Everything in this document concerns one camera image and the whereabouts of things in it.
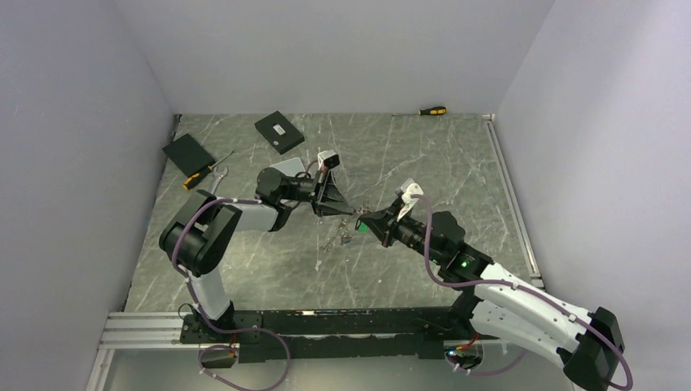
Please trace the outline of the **round metal keyring plate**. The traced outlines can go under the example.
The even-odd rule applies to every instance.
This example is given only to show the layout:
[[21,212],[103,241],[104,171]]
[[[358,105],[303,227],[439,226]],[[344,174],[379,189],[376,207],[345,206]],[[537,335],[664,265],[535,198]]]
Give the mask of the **round metal keyring plate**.
[[338,222],[328,229],[326,237],[319,241],[319,249],[323,252],[330,252],[336,247],[349,244],[353,240],[354,231],[357,230],[355,226],[359,216],[371,211],[372,203],[370,200],[365,200],[356,209],[354,215],[340,216]]

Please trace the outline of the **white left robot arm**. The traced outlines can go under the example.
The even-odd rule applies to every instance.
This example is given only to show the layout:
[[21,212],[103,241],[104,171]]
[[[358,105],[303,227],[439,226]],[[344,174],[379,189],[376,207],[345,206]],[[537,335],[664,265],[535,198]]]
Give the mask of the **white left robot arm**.
[[203,318],[202,332],[215,342],[227,340],[235,327],[235,309],[219,265],[236,232],[281,230],[293,210],[309,204],[318,217],[356,213],[337,189],[329,168],[315,175],[287,175],[275,167],[262,170],[252,200],[220,198],[196,191],[163,230],[159,246],[181,274]]

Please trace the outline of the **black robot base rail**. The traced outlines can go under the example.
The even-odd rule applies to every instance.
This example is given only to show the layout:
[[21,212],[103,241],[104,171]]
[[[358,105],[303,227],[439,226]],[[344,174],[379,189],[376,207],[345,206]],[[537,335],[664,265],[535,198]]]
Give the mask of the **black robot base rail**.
[[212,329],[197,314],[183,318],[184,345],[235,343],[241,363],[312,358],[415,356],[440,359],[476,338],[449,307],[367,310],[237,310],[232,329]]

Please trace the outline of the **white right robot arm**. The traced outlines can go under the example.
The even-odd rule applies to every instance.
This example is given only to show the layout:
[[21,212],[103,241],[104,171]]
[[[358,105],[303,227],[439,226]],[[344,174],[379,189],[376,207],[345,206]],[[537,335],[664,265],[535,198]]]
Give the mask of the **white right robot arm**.
[[449,316],[454,335],[468,338],[475,332],[520,346],[555,364],[583,390],[632,389],[613,312],[571,305],[526,283],[467,244],[450,212],[429,211],[421,222],[396,200],[387,209],[361,215],[357,224],[385,247],[399,242],[423,255],[432,280],[461,293]]

